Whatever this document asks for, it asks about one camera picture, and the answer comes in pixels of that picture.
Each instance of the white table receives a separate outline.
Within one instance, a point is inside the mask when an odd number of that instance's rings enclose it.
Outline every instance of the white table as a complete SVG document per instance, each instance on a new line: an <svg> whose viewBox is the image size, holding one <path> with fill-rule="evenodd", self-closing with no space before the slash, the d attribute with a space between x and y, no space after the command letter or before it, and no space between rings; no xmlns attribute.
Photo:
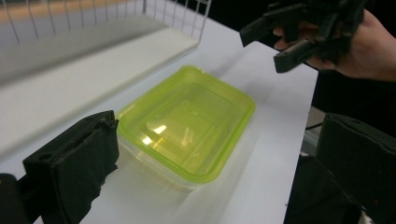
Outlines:
<svg viewBox="0 0 396 224"><path fill-rule="evenodd" d="M104 110L117 112L182 65L193 64L257 104L220 176L194 191L180 190L121 149L119 169L107 177L82 223L283 223L317 71L300 65L277 74L275 54L260 43L243 48L237 32L208 20L198 49L1 157L0 172L20 178L21 161L77 120Z"/></svg>

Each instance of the robotic hand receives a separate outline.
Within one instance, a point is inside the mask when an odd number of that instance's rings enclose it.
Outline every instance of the robotic hand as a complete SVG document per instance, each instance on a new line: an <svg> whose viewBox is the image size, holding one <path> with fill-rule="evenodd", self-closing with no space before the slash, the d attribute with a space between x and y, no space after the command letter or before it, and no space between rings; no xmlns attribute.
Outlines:
<svg viewBox="0 0 396 224"><path fill-rule="evenodd" d="M367 1L281 0L269 5L260 18L239 32L242 44L245 47L281 26L285 31L285 40L297 42L274 57L278 73L289 72L312 56L337 64L339 56L349 51L352 36L363 20ZM318 27L318 33L313 40L298 40L300 21L307 21ZM339 24L341 32L336 30Z"/></svg>

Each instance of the black cable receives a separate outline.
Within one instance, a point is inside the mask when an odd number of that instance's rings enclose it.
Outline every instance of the black cable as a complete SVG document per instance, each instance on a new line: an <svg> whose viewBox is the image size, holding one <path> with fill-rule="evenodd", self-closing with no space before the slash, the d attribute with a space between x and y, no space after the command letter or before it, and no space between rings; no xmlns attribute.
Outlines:
<svg viewBox="0 0 396 224"><path fill-rule="evenodd" d="M308 130L311 130L311 129L317 128L317 127L321 126L322 124L323 124L323 122L321 122L321 123L317 123L317 124L315 124L315 125L312 125L312 126L306 127L306 128L305 128L305 130L306 130L306 131L308 131Z"/></svg>

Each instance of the wire rack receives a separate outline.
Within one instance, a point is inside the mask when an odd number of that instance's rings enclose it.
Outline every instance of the wire rack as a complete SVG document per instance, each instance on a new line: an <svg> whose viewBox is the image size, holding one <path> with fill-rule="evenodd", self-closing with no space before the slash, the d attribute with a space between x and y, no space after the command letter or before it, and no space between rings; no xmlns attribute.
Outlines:
<svg viewBox="0 0 396 224"><path fill-rule="evenodd" d="M200 40L210 4L211 0L1 0L0 49L135 15L148 15Z"/></svg>

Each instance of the green lid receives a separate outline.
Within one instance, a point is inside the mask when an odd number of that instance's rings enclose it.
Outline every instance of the green lid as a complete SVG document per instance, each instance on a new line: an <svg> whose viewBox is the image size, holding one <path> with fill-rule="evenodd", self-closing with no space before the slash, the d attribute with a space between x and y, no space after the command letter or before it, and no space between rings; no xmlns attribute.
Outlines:
<svg viewBox="0 0 396 224"><path fill-rule="evenodd" d="M202 184L219 175L254 109L245 93L186 65L121 110L118 135Z"/></svg>

